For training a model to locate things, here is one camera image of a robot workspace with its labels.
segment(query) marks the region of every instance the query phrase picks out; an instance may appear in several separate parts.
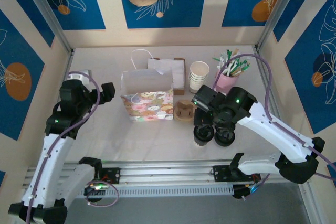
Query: stack of paper cups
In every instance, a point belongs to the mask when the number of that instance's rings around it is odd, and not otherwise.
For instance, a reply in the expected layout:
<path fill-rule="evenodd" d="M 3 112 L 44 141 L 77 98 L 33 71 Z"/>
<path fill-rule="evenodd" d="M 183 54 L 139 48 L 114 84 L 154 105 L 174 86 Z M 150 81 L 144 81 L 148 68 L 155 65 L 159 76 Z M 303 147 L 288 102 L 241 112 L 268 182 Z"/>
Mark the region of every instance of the stack of paper cups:
<path fill-rule="evenodd" d="M 189 72 L 189 91 L 196 93 L 205 84 L 210 68 L 207 63 L 196 61 L 191 64 Z"/>

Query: cream wall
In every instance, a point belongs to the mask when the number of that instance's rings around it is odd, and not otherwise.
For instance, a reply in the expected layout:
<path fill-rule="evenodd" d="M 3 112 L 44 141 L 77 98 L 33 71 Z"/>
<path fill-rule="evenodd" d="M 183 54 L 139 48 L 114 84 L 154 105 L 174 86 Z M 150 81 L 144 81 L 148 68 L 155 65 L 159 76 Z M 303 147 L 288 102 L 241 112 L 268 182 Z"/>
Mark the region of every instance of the cream wall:
<path fill-rule="evenodd" d="M 306 0 L 293 19 L 289 28 L 279 43 L 273 34 L 268 38 L 261 54 L 270 63 L 274 75 L 274 87 L 277 90 L 278 101 L 283 114 L 283 120 L 295 130 L 313 137 L 308 119 L 304 113 L 298 93 L 285 64 L 285 57 L 302 33 L 314 19 L 315 15 L 327 0 Z M 329 126 L 316 134 L 326 141 L 323 154 L 332 161 L 336 161 L 336 124 Z M 318 172 L 329 174 L 326 163 L 319 159 Z M 329 223 L 336 220 L 336 188 L 332 181 L 314 176 L 312 178 L 318 201 L 323 206 Z"/>
<path fill-rule="evenodd" d="M 226 27 L 222 22 L 228 0 L 205 0 L 199 28 L 127 29 L 121 0 L 97 0 L 106 30 L 70 30 L 73 48 L 109 46 L 252 45 L 263 26 Z"/>
<path fill-rule="evenodd" d="M 0 0 L 0 9 L 45 64 L 18 141 L 0 134 L 0 170 L 6 172 L 0 188 L 0 223 L 6 224 L 10 204 L 20 202 L 18 194 L 28 166 L 37 163 L 46 119 L 58 98 L 68 56 L 56 39 L 49 48 L 16 0 Z M 6 119 L 5 115 L 1 116 L 2 120 Z"/>

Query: wall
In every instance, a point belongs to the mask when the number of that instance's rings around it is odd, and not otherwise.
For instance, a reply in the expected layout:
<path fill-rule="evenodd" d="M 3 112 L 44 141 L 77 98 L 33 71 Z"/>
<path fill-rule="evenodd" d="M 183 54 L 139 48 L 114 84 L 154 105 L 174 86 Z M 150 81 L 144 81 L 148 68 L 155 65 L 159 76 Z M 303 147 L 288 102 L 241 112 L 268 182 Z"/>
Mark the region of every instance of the wall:
<path fill-rule="evenodd" d="M 272 34 L 265 44 L 261 54 L 270 63 L 274 76 L 274 87 L 277 90 L 279 105 L 282 108 L 283 120 L 295 130 L 313 137 L 307 116 L 304 112 L 298 92 L 285 63 L 285 57 L 302 33 L 314 19 L 318 11 L 327 0 L 306 0 L 283 37 L 276 42 Z M 326 141 L 323 154 L 332 161 L 336 161 L 336 124 L 316 134 Z M 324 161 L 319 159 L 318 172 L 329 174 Z M 336 188 L 332 181 L 314 176 L 312 178 L 314 189 L 317 192 L 318 201 L 322 203 L 323 210 L 329 223 L 334 223 L 336 219 Z"/>
<path fill-rule="evenodd" d="M 36 165 L 43 143 L 45 122 L 58 98 L 58 87 L 64 75 L 68 56 L 57 39 L 54 40 L 51 47 L 44 42 L 39 31 L 16 0 L 0 0 L 0 10 L 44 62 L 44 69 L 18 140 L 0 134 L 0 170 L 6 172 L 0 188 L 0 223 L 8 223 L 7 211 L 11 203 L 20 202 L 17 194 L 20 193 L 27 167 Z M 4 52 L 0 54 L 0 60 L 4 60 L 1 58 L 3 55 Z M 9 104 L 3 103 L 3 98 L 0 97 L 2 106 L 9 106 Z M 1 116 L 2 122 L 8 118 L 5 114 Z"/>
<path fill-rule="evenodd" d="M 47 0 L 73 48 L 256 44 L 276 0 Z M 18 0 L 35 26 L 32 0 Z M 45 28 L 50 44 L 53 35 Z"/>
<path fill-rule="evenodd" d="M 204 0 L 199 28 L 127 29 L 121 0 L 98 0 L 106 30 L 69 30 L 73 47 L 255 44 L 263 26 L 222 27 L 228 0 Z"/>

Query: brown cup holder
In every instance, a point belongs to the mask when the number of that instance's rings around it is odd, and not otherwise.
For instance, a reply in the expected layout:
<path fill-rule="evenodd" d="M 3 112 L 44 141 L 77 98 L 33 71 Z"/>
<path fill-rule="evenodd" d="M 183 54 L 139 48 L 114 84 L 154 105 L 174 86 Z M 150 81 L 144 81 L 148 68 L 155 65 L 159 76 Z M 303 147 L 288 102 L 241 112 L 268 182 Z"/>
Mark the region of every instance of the brown cup holder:
<path fill-rule="evenodd" d="M 175 104 L 174 118 L 181 122 L 193 122 L 196 105 L 188 100 L 180 100 Z"/>

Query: orange circle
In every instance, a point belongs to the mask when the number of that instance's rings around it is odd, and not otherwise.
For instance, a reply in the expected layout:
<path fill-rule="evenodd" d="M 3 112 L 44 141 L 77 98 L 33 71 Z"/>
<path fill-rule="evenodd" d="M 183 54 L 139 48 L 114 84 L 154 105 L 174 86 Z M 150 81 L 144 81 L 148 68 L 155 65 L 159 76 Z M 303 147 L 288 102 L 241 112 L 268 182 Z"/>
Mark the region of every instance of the orange circle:
<path fill-rule="evenodd" d="M 32 88 L 28 68 L 22 63 L 12 63 L 7 67 L 5 76 L 8 78 L 6 81 L 8 94 L 16 101 L 22 102 L 26 100 Z"/>
<path fill-rule="evenodd" d="M 252 11 L 252 19 L 256 22 L 265 22 L 268 20 L 273 7 L 275 6 L 278 0 L 261 0 L 258 4 L 255 5 Z"/>
<path fill-rule="evenodd" d="M 70 14 L 70 8 L 66 5 L 59 5 L 57 7 L 57 9 L 63 15 L 69 15 Z"/>
<path fill-rule="evenodd" d="M 319 72 L 315 72 L 313 76 L 311 77 L 311 82 L 315 87 L 319 87 L 322 85 L 323 82 L 323 76 Z"/>

